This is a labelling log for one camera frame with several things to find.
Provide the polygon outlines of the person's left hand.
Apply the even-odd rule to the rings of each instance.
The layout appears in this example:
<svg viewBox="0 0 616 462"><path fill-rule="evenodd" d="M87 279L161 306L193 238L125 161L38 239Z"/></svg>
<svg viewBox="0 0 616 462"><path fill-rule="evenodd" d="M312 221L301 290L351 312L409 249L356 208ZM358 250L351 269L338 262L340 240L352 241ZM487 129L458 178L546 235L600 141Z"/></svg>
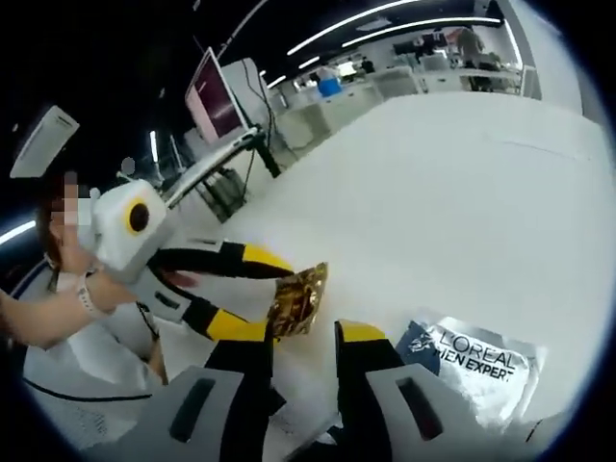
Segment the person's left hand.
<svg viewBox="0 0 616 462"><path fill-rule="evenodd" d="M112 313L117 306L138 300L125 285L115 281L102 269L87 275L85 286L93 305L104 313Z"/></svg>

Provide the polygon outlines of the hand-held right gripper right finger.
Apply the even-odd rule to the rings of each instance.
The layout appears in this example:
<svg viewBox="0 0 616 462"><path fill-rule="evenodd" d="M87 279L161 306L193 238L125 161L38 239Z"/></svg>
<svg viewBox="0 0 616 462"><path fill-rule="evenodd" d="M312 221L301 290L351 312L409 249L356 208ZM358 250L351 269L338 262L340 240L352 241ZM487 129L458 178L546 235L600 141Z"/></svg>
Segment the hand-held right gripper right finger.
<svg viewBox="0 0 616 462"><path fill-rule="evenodd" d="M378 328L335 322L338 410L354 461L479 461L481 427L464 398L405 365Z"/></svg>

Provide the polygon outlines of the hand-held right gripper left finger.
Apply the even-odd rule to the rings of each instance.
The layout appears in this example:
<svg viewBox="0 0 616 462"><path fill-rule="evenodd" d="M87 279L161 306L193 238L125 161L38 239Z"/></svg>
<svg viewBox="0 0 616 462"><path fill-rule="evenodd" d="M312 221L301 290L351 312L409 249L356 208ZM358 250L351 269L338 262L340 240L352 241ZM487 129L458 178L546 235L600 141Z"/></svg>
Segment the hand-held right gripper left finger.
<svg viewBox="0 0 616 462"><path fill-rule="evenodd" d="M249 324L169 385L179 391L168 428L186 461L261 461L270 416L284 403L271 384L272 328Z"/></svg>

